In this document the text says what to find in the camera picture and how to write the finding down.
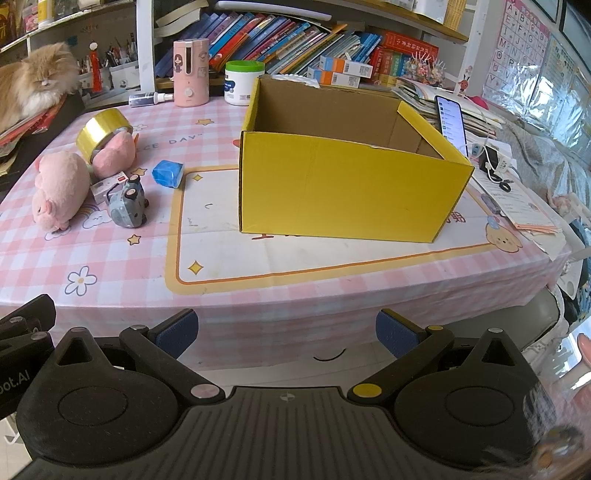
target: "pink plush pig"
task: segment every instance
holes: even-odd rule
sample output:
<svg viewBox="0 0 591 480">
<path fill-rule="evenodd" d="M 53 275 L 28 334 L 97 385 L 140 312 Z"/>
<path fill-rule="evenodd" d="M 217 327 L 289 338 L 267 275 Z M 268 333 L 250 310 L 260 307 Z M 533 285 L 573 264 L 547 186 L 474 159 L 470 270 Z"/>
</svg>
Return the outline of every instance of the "pink plush pig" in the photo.
<svg viewBox="0 0 591 480">
<path fill-rule="evenodd" d="M 117 133 L 92 159 L 92 170 L 100 180 L 130 168 L 135 160 L 135 142 L 126 130 Z"/>
<path fill-rule="evenodd" d="M 86 162 L 75 153 L 50 153 L 38 162 L 37 169 L 33 219 L 44 232 L 65 230 L 90 189 Z"/>
</svg>

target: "roll of tape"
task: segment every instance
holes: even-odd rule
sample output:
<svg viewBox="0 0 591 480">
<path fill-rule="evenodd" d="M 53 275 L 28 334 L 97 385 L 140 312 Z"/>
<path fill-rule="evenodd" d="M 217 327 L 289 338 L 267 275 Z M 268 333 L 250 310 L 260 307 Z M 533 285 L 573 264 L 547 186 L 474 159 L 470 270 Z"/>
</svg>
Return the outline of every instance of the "roll of tape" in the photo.
<svg viewBox="0 0 591 480">
<path fill-rule="evenodd" d="M 76 146 L 82 157 L 90 164 L 95 150 L 100 150 L 111 139 L 114 133 L 127 130 L 134 132 L 125 116 L 116 108 L 103 110 L 92 117 L 76 138 Z"/>
</svg>

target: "floor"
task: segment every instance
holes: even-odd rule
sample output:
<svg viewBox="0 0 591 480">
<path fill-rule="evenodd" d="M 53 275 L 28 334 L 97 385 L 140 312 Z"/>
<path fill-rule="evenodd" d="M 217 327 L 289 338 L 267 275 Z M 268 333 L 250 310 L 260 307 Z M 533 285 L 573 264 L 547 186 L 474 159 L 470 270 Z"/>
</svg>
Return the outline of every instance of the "floor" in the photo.
<svg viewBox="0 0 591 480">
<path fill-rule="evenodd" d="M 317 387 L 339 385 L 346 393 L 359 381 L 376 373 L 394 360 L 379 343 L 348 348 L 337 358 L 319 361 L 314 358 L 272 367 L 209 370 L 199 372 L 224 388 L 227 394 L 234 385 L 266 387 Z M 0 421 L 0 480 L 16 475 L 31 459 L 22 443 L 9 445 L 5 435 L 12 436 L 6 420 Z"/>
</svg>

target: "window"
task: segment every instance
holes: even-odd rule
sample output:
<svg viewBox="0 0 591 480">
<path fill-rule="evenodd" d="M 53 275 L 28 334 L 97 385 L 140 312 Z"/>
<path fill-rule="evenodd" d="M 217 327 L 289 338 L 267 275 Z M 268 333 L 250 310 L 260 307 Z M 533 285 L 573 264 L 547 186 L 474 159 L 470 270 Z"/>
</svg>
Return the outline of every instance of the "window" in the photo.
<svg viewBox="0 0 591 480">
<path fill-rule="evenodd" d="M 566 5 L 566 11 L 561 26 L 562 33 L 581 57 L 588 69 L 591 70 L 591 24 L 570 3 Z"/>
<path fill-rule="evenodd" d="M 558 0 L 534 0 L 534 3 L 540 7 L 546 15 L 556 23 L 558 17 Z"/>
</svg>

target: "triangular hole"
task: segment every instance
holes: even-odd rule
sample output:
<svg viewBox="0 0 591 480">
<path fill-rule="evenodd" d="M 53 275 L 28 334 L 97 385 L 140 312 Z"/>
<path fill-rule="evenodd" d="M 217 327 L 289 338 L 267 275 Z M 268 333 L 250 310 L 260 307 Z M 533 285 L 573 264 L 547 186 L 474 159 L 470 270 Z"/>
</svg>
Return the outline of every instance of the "triangular hole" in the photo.
<svg viewBox="0 0 591 480">
<path fill-rule="evenodd" d="M 488 350 L 484 354 L 482 361 L 487 364 L 506 365 L 514 367 L 515 362 L 505 349 L 505 345 L 500 340 L 493 340 L 488 346 Z"/>
<path fill-rule="evenodd" d="M 74 338 L 68 346 L 66 353 L 60 358 L 58 365 L 85 364 L 92 360 L 92 356 L 81 338 Z"/>
</svg>

